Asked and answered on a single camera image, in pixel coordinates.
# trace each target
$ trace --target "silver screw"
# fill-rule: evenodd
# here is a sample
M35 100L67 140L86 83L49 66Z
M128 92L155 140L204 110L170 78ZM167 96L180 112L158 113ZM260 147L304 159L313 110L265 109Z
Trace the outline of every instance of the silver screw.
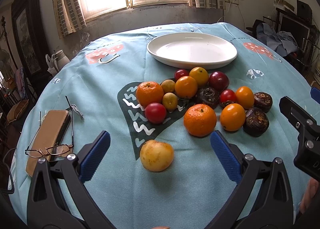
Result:
M313 149L314 144L313 144L312 141L307 141L307 146L308 146L309 149Z
M276 163L281 164L283 161L281 158L276 158Z
M244 157L245 157L245 159L248 160L248 161L253 160L253 155L251 155L251 154L246 154Z
M44 158L44 157L39 158L39 159L38 159L38 162L39 162L40 164L44 163L44 162L45 162L45 158Z
M73 161L75 158L76 158L76 155L75 155L74 153L70 153L70 154L67 156L67 159L70 160L70 161Z

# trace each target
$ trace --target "coat rack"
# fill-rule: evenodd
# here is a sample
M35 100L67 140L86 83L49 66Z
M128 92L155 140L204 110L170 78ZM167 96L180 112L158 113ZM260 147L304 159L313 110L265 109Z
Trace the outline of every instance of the coat rack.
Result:
M14 66L16 67L16 69L18 69L17 64L16 64L16 61L14 60L14 57L13 57L13 55L12 55L12 51L11 51L11 49L10 49L9 42L8 42L7 32L6 32L6 30L5 30L4 16L2 16L2 18L1 18L1 25L2 25L2 27L3 27L3 32L0 34L0 39L2 38L2 35L4 35L5 41L7 42L7 46L8 46L8 49L9 49L10 56L11 56L12 61L13 61L13 63L14 63Z

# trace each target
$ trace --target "brown leather case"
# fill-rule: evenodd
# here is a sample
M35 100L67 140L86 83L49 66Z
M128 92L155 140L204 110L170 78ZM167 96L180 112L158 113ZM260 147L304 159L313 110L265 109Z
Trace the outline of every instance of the brown leather case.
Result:
M50 110L41 124L31 149L41 149L45 153L45 148L60 144L70 121L71 117L67 110ZM26 172L30 176L33 175L37 161L38 158L28 158Z

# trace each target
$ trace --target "plate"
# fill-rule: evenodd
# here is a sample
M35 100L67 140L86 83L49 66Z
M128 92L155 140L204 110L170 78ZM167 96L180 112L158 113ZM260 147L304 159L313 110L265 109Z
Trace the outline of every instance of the plate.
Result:
M158 61L178 68L214 69L228 65L237 57L228 41L204 33L178 32L154 38L148 52Z

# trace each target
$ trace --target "brown pillow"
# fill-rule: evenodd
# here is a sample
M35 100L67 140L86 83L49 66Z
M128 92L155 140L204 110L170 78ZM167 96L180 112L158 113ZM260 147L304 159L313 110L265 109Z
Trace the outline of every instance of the brown pillow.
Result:
M19 103L15 104L7 114L7 123L10 124L11 122L20 119L20 117L24 114L27 110L29 104L29 100L21 100Z

